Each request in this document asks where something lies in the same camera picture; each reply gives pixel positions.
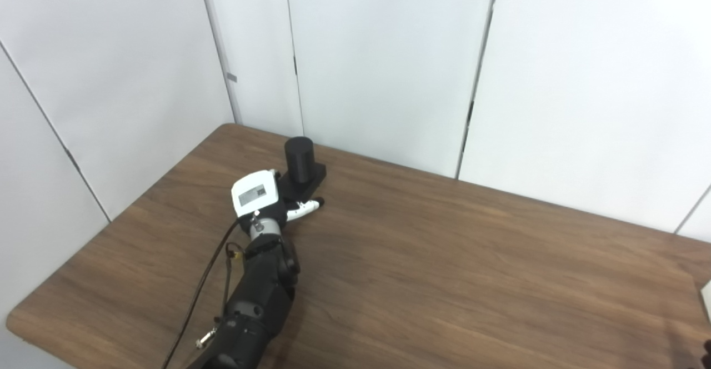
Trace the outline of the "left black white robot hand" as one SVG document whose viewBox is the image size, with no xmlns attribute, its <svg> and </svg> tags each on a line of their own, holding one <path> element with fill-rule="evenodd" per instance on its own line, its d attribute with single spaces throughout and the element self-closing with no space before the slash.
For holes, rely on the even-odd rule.
<svg viewBox="0 0 711 369">
<path fill-rule="evenodd" d="M 322 197 L 313 197 L 324 177 L 297 183 L 289 173 L 252 172 L 235 182 L 231 195 L 234 211 L 242 230 L 248 233 L 260 220 L 274 220 L 281 228 L 309 215 L 325 205 Z"/>
</svg>

